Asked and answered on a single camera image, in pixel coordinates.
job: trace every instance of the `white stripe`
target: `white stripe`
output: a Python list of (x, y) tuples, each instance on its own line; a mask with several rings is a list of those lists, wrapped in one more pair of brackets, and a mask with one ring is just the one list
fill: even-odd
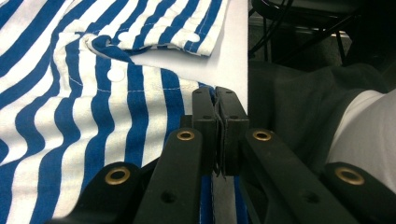
[(114, 37), (116, 32), (120, 29), (119, 25), (106, 25), (100, 32), (99, 35), (109, 35)]
[(60, 76), (60, 90), (58, 96), (61, 97), (68, 97), (72, 91), (69, 83), (70, 80), (73, 79), (71, 79), (69, 76), (69, 70), (66, 62), (66, 45), (77, 40), (78, 38), (79, 35), (75, 35), (73, 33), (60, 33), (59, 41), (53, 52), (53, 61), (56, 64)]
[(97, 21), (115, 0), (98, 0), (80, 17), (82, 21)]
[(120, 25), (128, 20), (131, 14), (136, 9), (139, 1), (128, 1), (125, 7), (117, 14), (116, 18), (110, 23), (110, 25)]
[(74, 7), (76, 7), (78, 4), (80, 4), (82, 0), (73, 0), (73, 2), (70, 4), (70, 6), (67, 8), (67, 10), (64, 12), (64, 14), (69, 13)]
[(219, 32), (221, 31), (221, 27), (224, 23), (225, 10), (227, 9), (227, 0), (221, 1), (221, 6), (219, 8), (218, 15), (216, 16), (215, 22), (209, 29), (209, 32), (206, 34), (204, 41), (201, 43), (200, 47), (197, 50), (198, 54), (201, 55), (210, 55), (213, 51), (213, 48), (216, 45), (218, 40)]
[(132, 127), (131, 112), (128, 98), (128, 63), (111, 60), (111, 69), (118, 69), (125, 73), (125, 79), (111, 83), (111, 95), (108, 99), (111, 116), (114, 120), (114, 132), (107, 138), (105, 151), (105, 165), (116, 161), (124, 161), (125, 146), (128, 131)]
[(119, 47), (121, 49), (130, 49), (133, 46), (134, 40), (138, 35), (140, 35), (141, 29), (144, 27), (146, 20), (154, 14), (155, 9), (160, 2), (161, 0), (151, 0), (148, 2), (143, 13), (137, 17), (136, 21), (128, 29), (130, 37), (126, 40), (122, 40), (119, 43)]
[(189, 17), (182, 29), (177, 31), (177, 33), (172, 37), (171, 43), (180, 47), (184, 48), (185, 44), (189, 39), (189, 35), (191, 33), (195, 33), (198, 25), (202, 22), (205, 17), (206, 12), (210, 6), (210, 0), (200, 0), (198, 3), (197, 8), (192, 13), (191, 17)]
[(30, 25), (47, 1), (23, 1), (11, 18), (0, 29), (0, 56), (3, 55)]
[(28, 223), (37, 200), (38, 172), (40, 162), (52, 149), (60, 146), (64, 140), (56, 127), (54, 113), (61, 98), (51, 98), (35, 115), (35, 126), (45, 139), (43, 150), (22, 160), (15, 171), (12, 183), (12, 202), (8, 222)]
[(79, 21), (79, 20), (73, 20), (70, 22), (64, 30), (60, 33), (75, 33), (75, 32), (85, 32), (92, 23), (90, 21)]
[[(97, 90), (94, 78), (96, 56), (87, 51), (84, 38), (79, 40), (78, 48), (85, 49), (78, 55), (82, 92), (93, 96)], [(54, 211), (55, 217), (67, 215), (73, 209), (80, 194), (84, 178), (85, 150), (91, 139), (98, 134), (91, 105), (92, 97), (90, 96), (77, 98), (73, 105), (73, 121), (81, 136), (76, 143), (67, 148), (62, 159), (61, 191)]]
[(177, 0), (171, 7), (169, 7), (165, 14), (155, 23), (154, 27), (148, 32), (145, 39), (145, 46), (157, 45), (161, 35), (168, 26), (171, 26), (174, 18), (187, 5), (188, 1)]
[(199, 88), (198, 82), (189, 81), (183, 78), (178, 80), (181, 96), (183, 97), (184, 113), (192, 114), (192, 92)]
[(37, 65), (44, 52), (50, 44), (50, 37), (53, 29), (58, 24), (59, 19), (70, 4), (71, 0), (65, 1), (55, 17), (49, 23), (43, 34), (37, 39), (31, 48), (23, 55), (23, 57), (8, 71), (8, 73), (0, 77), (0, 93), (20, 82), (26, 77)]
[(91, 101), (91, 97), (78, 98), (73, 106), (73, 120), (81, 137), (67, 148), (62, 158), (61, 190), (54, 211), (55, 217), (63, 217), (70, 213), (81, 191), (85, 150), (90, 140), (98, 134), (96, 123), (92, 117)]
[(0, 7), (4, 6), (8, 0), (0, 0)]
[(86, 40), (90, 39), (90, 35), (84, 35), (79, 41), (79, 67), (81, 85), (83, 86), (81, 97), (95, 96), (97, 93), (96, 80), (96, 55), (93, 54), (86, 45)]
[(18, 133), (15, 119), (18, 113), (33, 100), (44, 94), (52, 83), (53, 76), (48, 68), (46, 74), (20, 99), (0, 110), (0, 138), (8, 145), (9, 152), (0, 165), (20, 159), (27, 151), (26, 140)]
[(167, 123), (161, 69), (144, 66), (143, 74), (146, 105), (148, 107), (148, 128), (146, 131), (142, 166), (161, 155)]

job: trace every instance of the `blue stripe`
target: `blue stripe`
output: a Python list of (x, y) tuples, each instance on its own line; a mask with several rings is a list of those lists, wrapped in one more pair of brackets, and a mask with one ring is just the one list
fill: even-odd
[(198, 42), (187, 41), (186, 46), (184, 47), (185, 50), (190, 52), (198, 51), (198, 48), (201, 46), (202, 42), (204, 42), (207, 33), (209, 32), (210, 28), (216, 20), (216, 17), (218, 16), (220, 6), (221, 0), (212, 1), (210, 3), (210, 7), (206, 12), (204, 19), (195, 30), (195, 33), (198, 34), (201, 39)]
[(28, 155), (36, 154), (41, 151), (45, 145), (43, 136), (35, 127), (35, 113), (44, 103), (45, 101), (42, 99), (35, 99), (32, 104), (21, 110), (15, 120), (15, 126), (18, 132), (26, 140)]
[(175, 3), (175, 1), (176, 0), (172, 0), (172, 1), (168, 0), (158, 4), (154, 14), (148, 17), (148, 19), (145, 22), (145, 25), (140, 30), (140, 35), (136, 37), (134, 41), (133, 49), (141, 49), (144, 46), (145, 39), (149, 31), (152, 29), (154, 24), (160, 19), (160, 17), (162, 17), (163, 14), (165, 14), (166, 10)]
[(47, 49), (37, 66), (24, 79), (0, 94), (0, 109), (21, 98), (45, 75), (50, 64), (50, 50)]
[[(38, 97), (37, 99), (35, 99), (30, 105), (28, 105), (27, 111), (37, 111), (38, 108), (46, 103), (52, 95), (56, 95), (57, 92), (59, 92), (59, 74), (57, 73), (56, 69), (52, 70), (54, 79), (51, 87), (49, 88), (49, 91), (47, 91), (42, 97)], [(21, 160), (33, 155), (39, 149), (40, 148), (38, 147), (33, 148), (33, 150), (29, 148), (27, 153), (20, 160), (11, 162), (7, 165), (3, 165), (0, 167), (0, 176), (2, 176), (2, 184), (0, 185), (0, 192), (2, 195), (2, 197), (0, 197), (0, 223), (5, 223), (7, 220), (7, 214), (9, 212), (12, 200), (11, 186), (17, 165)]]
[(14, 172), (17, 168), (17, 163), (12, 162), (0, 167), (0, 223), (6, 223), (12, 200), (12, 180), (14, 179)]
[(239, 188), (239, 176), (233, 178), (235, 192), (236, 220), (238, 224), (248, 224), (248, 210)]
[(7, 2), (4, 6), (0, 7), (0, 28), (6, 24), (6, 22), (11, 18), (12, 14), (21, 5), (22, 0), (11, 0)]
[(127, 63), (133, 63), (128, 53), (117, 46), (109, 45), (108, 41), (111, 41), (110, 36), (100, 35), (92, 41), (92, 47), (98, 52), (105, 54), (109, 58), (118, 59)]
[(69, 25), (72, 21), (77, 18), (80, 18), (85, 11), (95, 3), (96, 0), (84, 0), (78, 3), (75, 7), (73, 7), (66, 15), (62, 17), (59, 21), (58, 26), (52, 32), (51, 44), (52, 48), (55, 49), (55, 45), (59, 39), (59, 33), (61, 33), (67, 25)]
[[(75, 81), (81, 82), (78, 75), (78, 41), (75, 40), (65, 46), (68, 74)], [(55, 205), (58, 201), (62, 176), (62, 156), (64, 152), (80, 138), (80, 131), (73, 119), (73, 105), (75, 99), (81, 95), (81, 86), (70, 82), (71, 94), (64, 98), (55, 110), (55, 123), (64, 136), (63, 144), (49, 152), (40, 163), (37, 201), (32, 216), (34, 223), (40, 223), (52, 217)]]
[(37, 201), (31, 223), (44, 223), (52, 218), (61, 188), (62, 155), (69, 143), (63, 143), (44, 156), (40, 163)]
[(64, 1), (48, 1), (38, 12), (37, 16), (23, 31), (21, 36), (15, 43), (0, 56), (0, 77), (3, 77), (13, 66), (17, 63), (23, 55), (33, 46), (35, 41), (41, 36), (43, 31), (47, 28), (51, 19), (58, 12)]
[(212, 176), (210, 175), (202, 177), (200, 223), (213, 223)]
[(136, 19), (143, 13), (145, 10), (146, 6), (148, 4), (148, 1), (138, 1), (137, 6), (134, 9), (134, 12), (131, 14), (131, 16), (126, 20), (121, 26), (120, 29), (116, 32), (115, 38), (114, 38), (114, 44), (118, 45), (120, 43), (120, 40), (118, 39), (118, 36), (120, 33), (126, 32), (129, 27), (136, 21)]
[(7, 144), (0, 138), (0, 163), (6, 158), (9, 152)]
[(187, 19), (191, 17), (199, 3), (199, 0), (190, 0), (187, 5), (183, 8), (179, 15), (177, 15), (172, 24), (165, 29), (159, 39), (159, 45), (168, 44), (171, 42), (174, 35), (181, 29), (186, 23)]
[(110, 24), (127, 3), (125, 0), (115, 1), (96, 22)]
[(199, 88), (201, 88), (201, 87), (208, 87), (208, 88), (209, 88), (209, 94), (210, 94), (212, 97), (215, 95), (215, 89), (213, 89), (213, 87), (211, 87), (211, 86), (208, 86), (208, 85), (206, 85), (206, 84), (204, 84), (204, 83), (202, 83), (202, 82), (198, 82), (198, 87), (199, 87)]
[(181, 95), (180, 84), (175, 73), (161, 69), (161, 78), (163, 82), (163, 94), (165, 96), (167, 111), (167, 126), (165, 142), (170, 132), (178, 129), (180, 117), (185, 114), (183, 96)]
[(115, 1), (96, 22), (93, 22), (88, 26), (86, 32), (94, 34), (99, 33), (106, 25), (110, 24), (114, 18), (116, 18), (126, 4), (127, 1), (124, 0)]
[[(106, 71), (110, 70), (110, 60), (96, 57), (96, 78), (98, 88), (111, 90), (111, 83), (106, 77)], [(105, 146), (108, 136), (114, 131), (114, 120), (108, 106), (110, 92), (98, 91), (93, 97), (91, 107), (92, 115), (98, 126), (98, 134), (90, 141), (85, 151), (84, 180), (81, 190), (85, 189), (91, 179), (105, 165)]]
[(142, 66), (128, 66), (128, 106), (131, 111), (132, 128), (128, 132), (125, 148), (125, 161), (142, 166), (146, 131), (149, 125), (149, 111), (146, 105)]

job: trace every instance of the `white fabric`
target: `white fabric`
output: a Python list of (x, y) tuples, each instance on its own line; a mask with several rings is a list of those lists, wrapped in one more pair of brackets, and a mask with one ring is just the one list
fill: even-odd
[(133, 61), (174, 71), (182, 78), (235, 91), (248, 111), (248, 1), (229, 1), (223, 27), (210, 57), (179, 50), (150, 50)]
[(396, 91), (364, 91), (348, 106), (328, 162), (358, 166), (396, 193)]

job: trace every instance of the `gray cloth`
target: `gray cloth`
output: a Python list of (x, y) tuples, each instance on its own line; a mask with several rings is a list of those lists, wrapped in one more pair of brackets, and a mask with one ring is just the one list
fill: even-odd
[(379, 73), (365, 64), (304, 73), (264, 63), (249, 70), (248, 88), (251, 126), (274, 131), (316, 174), (350, 102), (366, 90), (388, 91)]

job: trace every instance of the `blue and white striped fabric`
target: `blue and white striped fabric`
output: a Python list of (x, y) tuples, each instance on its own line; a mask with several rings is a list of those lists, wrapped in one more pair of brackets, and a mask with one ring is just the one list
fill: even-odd
[(210, 55), (226, 5), (0, 1), (0, 223), (65, 216), (105, 165), (157, 158), (202, 84), (130, 56)]

